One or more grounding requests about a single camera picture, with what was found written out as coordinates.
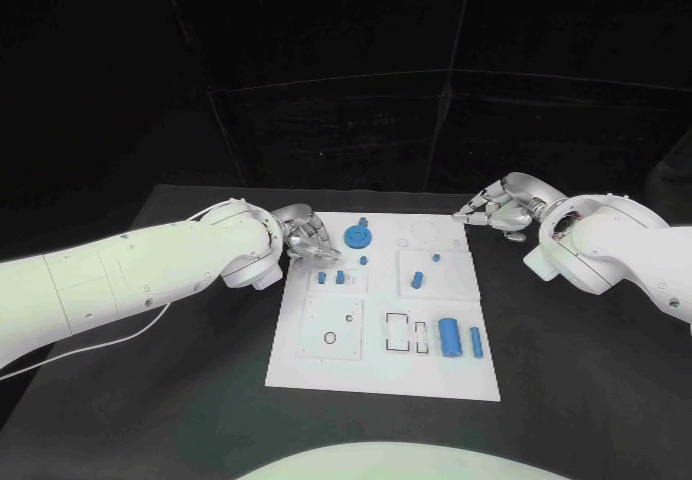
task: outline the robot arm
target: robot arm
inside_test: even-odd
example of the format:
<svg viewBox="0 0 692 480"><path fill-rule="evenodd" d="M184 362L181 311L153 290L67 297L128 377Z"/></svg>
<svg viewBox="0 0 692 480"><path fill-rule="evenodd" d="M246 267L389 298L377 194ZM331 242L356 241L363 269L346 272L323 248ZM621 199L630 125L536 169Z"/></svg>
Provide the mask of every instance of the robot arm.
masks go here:
<svg viewBox="0 0 692 480"><path fill-rule="evenodd" d="M473 213L483 205L486 212ZM568 198L530 175L510 173L452 219L488 225L519 242L519 230L537 220L539 246L523 262L543 280L562 275L595 295L630 280L659 309L692 323L692 228L670 227L627 196Z"/></svg>
<svg viewBox="0 0 692 480"><path fill-rule="evenodd" d="M144 228L0 264L0 368L40 346L200 292L216 277L261 290L292 257L337 259L307 205L269 213L243 200L199 221Z"/></svg>

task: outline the blue object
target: blue object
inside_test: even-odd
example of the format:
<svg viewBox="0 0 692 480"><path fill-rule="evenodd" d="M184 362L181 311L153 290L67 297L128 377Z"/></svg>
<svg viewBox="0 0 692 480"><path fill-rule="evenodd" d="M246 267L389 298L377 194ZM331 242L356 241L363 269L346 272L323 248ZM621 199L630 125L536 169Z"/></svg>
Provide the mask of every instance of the blue object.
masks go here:
<svg viewBox="0 0 692 480"><path fill-rule="evenodd" d="M478 327L471 327L471 345L473 345L473 356L475 358L483 358L483 346L480 345Z"/></svg>
<svg viewBox="0 0 692 480"><path fill-rule="evenodd" d="M411 282L411 286L418 289L418 288L421 288L421 285L422 285L422 273L415 272L413 281Z"/></svg>
<svg viewBox="0 0 692 480"><path fill-rule="evenodd" d="M350 248L359 249L364 248L372 241L372 234L367 230L367 220L364 217L360 218L357 225L353 225L346 229L343 233L343 241Z"/></svg>
<svg viewBox="0 0 692 480"><path fill-rule="evenodd" d="M437 323L439 328L439 342L445 357L461 356L461 340L458 339L458 326L455 318L442 318Z"/></svg>

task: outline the black table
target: black table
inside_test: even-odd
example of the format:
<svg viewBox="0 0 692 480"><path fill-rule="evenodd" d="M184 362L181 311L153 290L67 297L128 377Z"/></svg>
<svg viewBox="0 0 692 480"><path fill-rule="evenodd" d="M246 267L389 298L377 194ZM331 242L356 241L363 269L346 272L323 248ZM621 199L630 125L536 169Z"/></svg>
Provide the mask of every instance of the black table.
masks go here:
<svg viewBox="0 0 692 480"><path fill-rule="evenodd" d="M304 202L439 214L468 199L164 185L132 228L230 196L269 210ZM530 241L480 227L467 235L500 403L266 388L282 282L259 292L217 281L134 340L42 368L0 432L0 478L228 479L315 447L380 440L461 447L575 479L692 478L689 325L627 282L601 296L543 282L522 263ZM53 354L151 317L85 332Z"/></svg>

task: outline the cable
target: cable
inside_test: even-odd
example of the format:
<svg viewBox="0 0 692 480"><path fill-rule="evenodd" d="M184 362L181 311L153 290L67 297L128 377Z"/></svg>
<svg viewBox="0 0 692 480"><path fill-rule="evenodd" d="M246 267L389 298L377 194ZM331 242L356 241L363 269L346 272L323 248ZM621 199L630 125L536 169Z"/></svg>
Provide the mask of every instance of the cable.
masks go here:
<svg viewBox="0 0 692 480"><path fill-rule="evenodd" d="M230 200L226 200L223 202L219 202L216 203L216 205L212 205L210 207L206 207L200 212L197 212L189 219L189 220L193 220L196 217L199 217L200 215L203 215L206 212L210 212L213 209L222 207L223 205L226 205L228 203L230 203ZM102 347L109 347L111 345L115 345L117 343L122 343L122 342L127 342L128 340L131 340L134 337L140 336L150 328L151 326L154 325L154 323L158 321L158 319L163 317L163 314L166 313L166 310L168 309L170 307L170 303L167 303L163 307L163 310L158 312L158 315L155 316L155 318L151 320L151 322L148 323L148 325L132 335L129 335L128 337L124 337L118 340L112 340L111 342L105 342L105 343L99 343L98 345L92 345L91 347L83 347L83 348L78 348L76 350L72 350L70 352L66 352L63 353L62 355L57 355L56 357L53 358L49 358L47 360L43 360L42 362L33 364L30 367L26 367L26 368L21 368L20 370L17 370L16 372L11 372L8 373L7 375L3 375L0 377L0 382L3 380L7 380L8 378L14 377L16 375L27 372L29 370L33 370L34 368L39 368L42 367L43 365L46 365L46 363L50 363L50 362L55 362L56 360L59 360L60 358L65 358L65 357L69 357L70 355L75 355L75 353L82 353L82 352L88 352L89 350L95 350L96 348L102 348Z"/></svg>
<svg viewBox="0 0 692 480"><path fill-rule="evenodd" d="M63 353L62 355L57 355L56 357L53 358L49 358L47 360L43 360L42 362L36 363L34 365L31 365L30 367L26 367L23 368L21 370L17 370L16 372L4 375L0 377L0 381L3 380L7 380L10 377L13 377L14 375L18 375L20 373L24 373L27 372L29 370L33 370L34 368L39 368L40 366L43 366L46 363L50 363L50 362L55 362L56 360L59 360L60 358L65 358L65 357L69 357L70 355L73 355L75 353L82 353L82 352L88 352L89 350L95 350L96 348L102 348L102 347L108 347L111 345L115 345L117 343L121 343L121 342L127 342L127 340L131 340L134 337L137 337L138 335L141 335L147 330L148 328L151 327L151 325L158 321L158 319L161 318L163 314L166 313L166 310L168 309L170 307L170 303L166 304L166 306L163 307L163 310L158 312L158 315L155 316L155 318L151 320L150 324L132 335L129 335L128 337L125 338L121 338L119 340L114 340L112 342L106 342L106 343L99 343L98 345L92 345L91 347L85 347L85 348L79 348L76 350L72 350L70 352L66 352Z"/></svg>

